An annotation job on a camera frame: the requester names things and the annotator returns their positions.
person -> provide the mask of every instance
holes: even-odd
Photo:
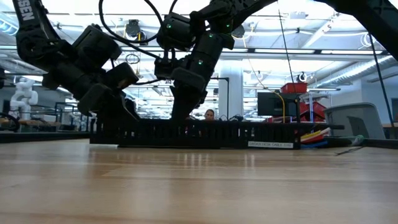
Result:
[[[206,113],[205,113],[205,120],[207,120],[207,121],[213,121],[214,118],[215,118],[214,115],[215,115],[215,113],[214,113],[214,111],[213,111],[212,109],[206,110]]]

white pillar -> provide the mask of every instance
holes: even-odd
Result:
[[[229,118],[239,114],[243,116],[243,69],[242,61],[224,60],[221,62],[220,78],[229,78],[229,99],[228,83],[220,80],[218,91],[218,117],[227,116],[227,104],[229,102]]]

red toolbox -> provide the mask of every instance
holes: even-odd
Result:
[[[286,83],[281,89],[281,93],[306,93],[307,83]]]

ceiling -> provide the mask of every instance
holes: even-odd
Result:
[[[49,10],[48,18],[59,36],[70,43],[78,38],[86,26],[101,24],[98,16],[98,0],[42,0],[42,2]],[[151,2],[164,15],[168,13],[172,0]],[[188,16],[192,11],[199,10],[207,4],[208,1],[179,0],[174,12]],[[119,35],[123,35],[124,26],[130,19],[139,19],[141,29],[148,37],[155,35],[160,26],[153,11],[144,1],[108,0],[104,1],[103,9],[107,25]],[[369,39],[366,38],[366,30],[355,18],[345,14],[336,16],[331,7],[319,2],[280,0],[279,3],[273,3],[246,19],[243,24],[246,30],[244,40],[236,39],[235,49],[225,50],[221,55],[221,60],[243,60],[244,86],[259,85],[253,70],[261,71],[262,82],[265,85],[282,86],[289,82],[290,69],[284,50],[279,10],[292,72],[311,74],[310,83],[322,80],[355,62],[373,59],[372,52],[357,52],[357,50],[369,50]],[[0,1],[0,12],[0,20],[18,26],[11,0]],[[0,32],[0,66],[12,73],[40,73],[38,69],[19,60],[15,45],[14,36]],[[384,50],[377,42],[375,45],[377,50]],[[155,54],[162,53],[156,41],[150,42],[145,49]],[[123,50],[119,62],[125,61],[126,55],[134,53],[129,47],[123,47]],[[186,54],[177,52],[177,57]],[[141,75],[141,82],[155,78],[152,58],[141,55],[141,63],[131,66]],[[111,64],[106,63],[104,68],[110,69]],[[219,72],[220,65],[216,67],[214,76]],[[217,109],[218,97],[213,95],[213,89],[218,83],[211,82],[210,86],[210,97],[194,113],[203,113],[208,108]],[[167,87],[132,86],[126,89],[126,92],[137,99],[142,115],[156,114],[159,117],[169,115],[172,99],[169,97],[171,92]],[[256,108],[255,103],[249,102],[252,93],[253,90],[245,90],[245,95],[248,96],[245,99],[247,103],[244,104],[245,112]]]

wooden table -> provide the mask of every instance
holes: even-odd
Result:
[[[398,223],[398,151],[344,150],[0,144],[0,223]]]

